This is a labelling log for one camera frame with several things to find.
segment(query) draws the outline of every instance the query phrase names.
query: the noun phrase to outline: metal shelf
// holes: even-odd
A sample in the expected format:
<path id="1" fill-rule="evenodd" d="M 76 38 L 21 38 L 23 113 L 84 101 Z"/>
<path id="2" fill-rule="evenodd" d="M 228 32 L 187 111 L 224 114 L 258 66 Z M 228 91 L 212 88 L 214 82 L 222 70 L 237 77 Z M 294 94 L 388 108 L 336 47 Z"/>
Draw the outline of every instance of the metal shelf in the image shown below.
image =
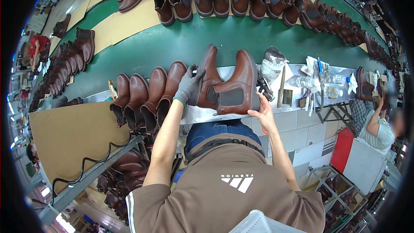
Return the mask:
<path id="1" fill-rule="evenodd" d="M 53 206 L 49 204 L 48 207 L 44 208 L 39 214 L 39 219 L 44 225 L 50 225 L 53 220 L 62 212 L 70 202 L 75 199 L 86 187 L 88 187 L 92 182 L 98 178 L 108 167 L 110 167 L 117 159 L 122 157 L 125 153 L 130 151 L 133 147 L 138 147 L 140 143 L 146 136 L 136 136 L 131 139 L 131 141 L 122 148 L 115 150 L 110 154 L 109 158 L 103 163 L 97 163 L 91 169 L 89 169 L 80 180 L 79 183 L 71 185 L 70 187 L 63 190 L 54 201 Z"/>

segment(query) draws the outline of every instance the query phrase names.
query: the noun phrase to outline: person in red shirt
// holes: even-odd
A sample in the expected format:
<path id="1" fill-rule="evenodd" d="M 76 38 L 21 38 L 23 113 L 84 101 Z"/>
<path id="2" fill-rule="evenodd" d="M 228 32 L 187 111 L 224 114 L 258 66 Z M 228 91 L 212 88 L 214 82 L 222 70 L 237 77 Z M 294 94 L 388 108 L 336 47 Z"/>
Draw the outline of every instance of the person in red shirt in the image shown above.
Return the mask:
<path id="1" fill-rule="evenodd" d="M 34 70 L 36 67 L 36 60 L 39 53 L 45 49 L 46 44 L 50 42 L 49 38 L 42 35 L 35 35 L 30 39 L 30 43 L 23 44 L 23 54 L 29 55 L 30 66 Z"/>

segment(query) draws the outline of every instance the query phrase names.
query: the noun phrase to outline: bare hand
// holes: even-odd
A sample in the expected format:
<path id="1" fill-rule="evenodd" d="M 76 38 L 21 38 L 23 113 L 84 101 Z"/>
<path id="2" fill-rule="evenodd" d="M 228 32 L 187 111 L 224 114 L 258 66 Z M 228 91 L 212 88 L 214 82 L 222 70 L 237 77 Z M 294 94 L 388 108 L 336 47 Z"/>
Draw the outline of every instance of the bare hand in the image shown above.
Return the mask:
<path id="1" fill-rule="evenodd" d="M 248 110 L 247 113 L 253 117 L 258 118 L 260 124 L 267 133 L 274 131 L 276 129 L 276 124 L 274 123 L 273 119 L 272 107 L 264 95 L 258 92 L 256 92 L 256 94 L 258 94 L 260 97 L 260 110 Z"/>
<path id="2" fill-rule="evenodd" d="M 378 95 L 378 106 L 382 107 L 384 105 L 384 98 Z"/>

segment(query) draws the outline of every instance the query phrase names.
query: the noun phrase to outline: coiled black cable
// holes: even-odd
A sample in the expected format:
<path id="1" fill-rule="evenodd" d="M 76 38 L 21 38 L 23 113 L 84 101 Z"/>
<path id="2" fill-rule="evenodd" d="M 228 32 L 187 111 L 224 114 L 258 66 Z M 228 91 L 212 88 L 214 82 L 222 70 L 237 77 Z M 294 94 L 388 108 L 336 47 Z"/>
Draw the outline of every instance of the coiled black cable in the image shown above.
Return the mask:
<path id="1" fill-rule="evenodd" d="M 95 160 L 95 159 L 92 159 L 92 158 L 83 158 L 83 160 L 82 160 L 82 168 L 80 170 L 79 177 L 75 181 L 67 181 L 67 180 L 62 179 L 62 178 L 56 178 L 56 179 L 54 179 L 53 180 L 53 183 L 52 183 L 52 202 L 51 202 L 51 205 L 53 206 L 53 204 L 55 202 L 55 197 L 57 197 L 57 194 L 55 194 L 55 184 L 56 184 L 56 182 L 64 182 L 66 184 L 77 184 L 77 183 L 79 183 L 79 181 L 82 179 L 82 176 L 83 176 L 83 173 L 84 173 L 85 161 L 86 160 L 92 161 L 94 163 L 102 163 L 102 162 L 105 162 L 105 161 L 107 161 L 107 159 L 109 158 L 109 156 L 111 154 L 111 145 L 114 146 L 114 147 L 117 147 L 117 148 L 122 148 L 122 147 L 127 146 L 131 142 L 131 139 L 132 139 L 132 134 L 130 133 L 130 138 L 128 139 L 128 142 L 125 143 L 125 144 L 123 144 L 123 145 L 116 145 L 116 144 L 114 144 L 112 142 L 109 142 L 108 154 L 102 160 Z"/>

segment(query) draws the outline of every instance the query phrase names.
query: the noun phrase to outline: shoe rack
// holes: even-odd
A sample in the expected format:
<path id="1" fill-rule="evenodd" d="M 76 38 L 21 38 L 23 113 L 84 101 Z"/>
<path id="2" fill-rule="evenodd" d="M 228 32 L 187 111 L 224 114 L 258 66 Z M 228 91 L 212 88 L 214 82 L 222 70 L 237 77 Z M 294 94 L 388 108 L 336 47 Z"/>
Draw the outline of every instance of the shoe rack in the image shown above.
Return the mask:
<path id="1" fill-rule="evenodd" d="M 331 197 L 328 198 L 327 201 L 325 201 L 324 203 L 324 209 L 325 209 L 325 214 L 326 214 L 326 220 L 328 221 L 328 217 L 330 214 L 334 214 L 334 217 L 338 217 L 339 215 L 337 213 L 335 213 L 335 211 L 332 211 L 332 209 L 334 209 L 334 206 L 336 204 L 336 202 L 339 202 L 344 210 L 341 211 L 342 215 L 341 215 L 341 219 L 343 219 L 342 223 L 339 223 L 338 225 L 338 221 L 340 219 L 335 219 L 334 222 L 332 222 L 330 225 L 338 225 L 337 228 L 332 229 L 331 232 L 340 232 L 345 226 L 347 226 L 349 224 L 349 222 L 357 215 L 360 216 L 360 211 L 364 212 L 364 209 L 366 208 L 366 204 L 368 203 L 368 199 L 365 197 L 365 194 L 363 194 L 352 182 L 350 182 L 346 177 L 344 177 L 342 174 L 340 174 L 338 171 L 336 171 L 330 164 L 328 166 L 323 166 L 320 168 L 312 168 L 309 167 L 309 175 L 308 178 L 306 180 L 306 183 L 303 185 L 303 187 L 301 188 L 302 191 L 304 191 L 310 178 L 314 177 L 318 180 L 318 186 L 316 187 L 316 190 L 319 190 L 321 187 L 325 187 L 326 189 L 328 189 L 328 191 L 332 194 Z M 337 189 L 338 187 L 334 187 L 334 189 L 332 189 L 329 185 L 334 185 L 336 183 L 332 183 L 333 181 L 338 181 L 338 179 L 342 180 L 344 183 L 346 183 L 348 186 L 346 189 L 342 190 L 342 192 L 338 192 L 337 191 L 340 189 Z M 356 192 L 357 194 L 359 194 L 362 197 L 362 200 L 353 208 L 350 208 L 350 205 L 347 205 L 347 203 L 344 202 L 343 199 L 345 199 L 345 196 L 348 194 L 350 195 L 351 192 Z"/>

